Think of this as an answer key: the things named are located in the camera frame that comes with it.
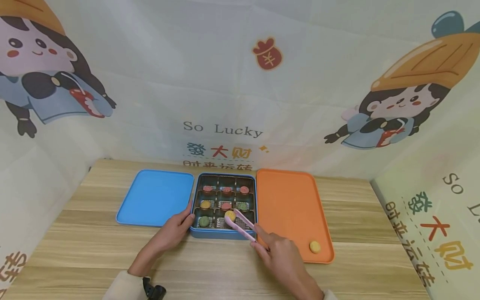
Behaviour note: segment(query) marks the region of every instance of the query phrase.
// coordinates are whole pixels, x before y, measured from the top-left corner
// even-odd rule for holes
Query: orange tray
[[[267,232],[289,238],[306,263],[329,264],[335,253],[317,185],[312,175],[260,169],[257,172],[257,210],[260,226]],[[321,251],[310,251],[311,241]]]

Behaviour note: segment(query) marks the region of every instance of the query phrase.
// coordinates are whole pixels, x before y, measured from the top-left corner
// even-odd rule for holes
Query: orange hat
[[[25,18],[65,35],[60,21],[44,0],[0,0],[0,16]]]
[[[371,91],[422,84],[454,87],[468,73],[480,50],[480,34],[459,33],[425,43],[402,57],[379,79]]]

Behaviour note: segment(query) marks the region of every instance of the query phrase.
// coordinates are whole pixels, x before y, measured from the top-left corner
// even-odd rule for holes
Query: cartoon character's hair
[[[417,86],[415,88],[415,92],[421,91],[425,86],[426,86],[426,84]],[[393,89],[393,90],[369,92],[368,95],[363,99],[362,103],[360,104],[359,112],[370,116],[372,114],[372,112],[367,110],[367,107],[370,103],[372,103],[373,101],[382,102],[389,97],[399,95],[400,93],[402,93],[406,89],[407,88],[398,88],[398,89]],[[418,127],[423,122],[425,122],[428,119],[428,117],[430,116],[431,110],[434,109],[435,107],[437,107],[440,104],[440,102],[442,102],[442,100],[445,99],[448,92],[450,92],[449,88],[444,87],[443,85],[439,85],[439,84],[430,84],[428,90],[431,92],[433,98],[435,98],[435,99],[439,98],[439,100],[434,105],[430,106],[429,108],[424,109],[420,114],[413,117],[413,120],[414,120],[413,127]]]
[[[19,30],[28,31],[28,27],[25,25],[24,21],[20,17],[11,17],[11,16],[0,16],[3,21],[5,21],[8,25],[15,27]],[[61,35],[60,33],[51,30],[43,25],[40,25],[37,22],[31,21],[33,26],[38,29],[41,33],[47,35],[52,41],[57,43],[62,48],[68,48],[75,52],[77,55],[77,61],[72,61],[74,74],[80,77],[83,81],[85,81],[89,86],[95,89],[99,94],[104,95],[105,88],[103,87],[102,83],[92,74],[90,71],[90,67],[79,51],[79,49],[75,46],[75,44],[66,36]]]

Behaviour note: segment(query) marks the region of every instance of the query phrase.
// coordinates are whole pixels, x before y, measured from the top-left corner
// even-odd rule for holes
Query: pink tongs
[[[250,227],[252,230],[253,230],[253,227],[254,225],[252,224],[252,222],[250,222],[249,219],[247,219],[238,209],[234,209],[233,212],[235,213],[235,215],[240,218],[240,220],[242,220],[248,227]],[[243,230],[243,228],[241,228],[240,226],[238,226],[237,224],[235,224],[232,220],[230,220],[229,217],[225,217],[225,223],[227,223],[230,227],[232,227],[233,229],[235,229],[236,231],[238,231],[241,235],[243,235],[246,239],[252,241],[252,242],[256,242],[257,240],[251,236],[250,234],[248,234],[245,230]]]

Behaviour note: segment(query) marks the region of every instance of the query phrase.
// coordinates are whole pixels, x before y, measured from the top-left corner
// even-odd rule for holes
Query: white sleeve
[[[121,271],[103,296],[103,300],[146,300],[143,278]]]
[[[330,290],[325,290],[324,296],[324,300],[338,300]]]

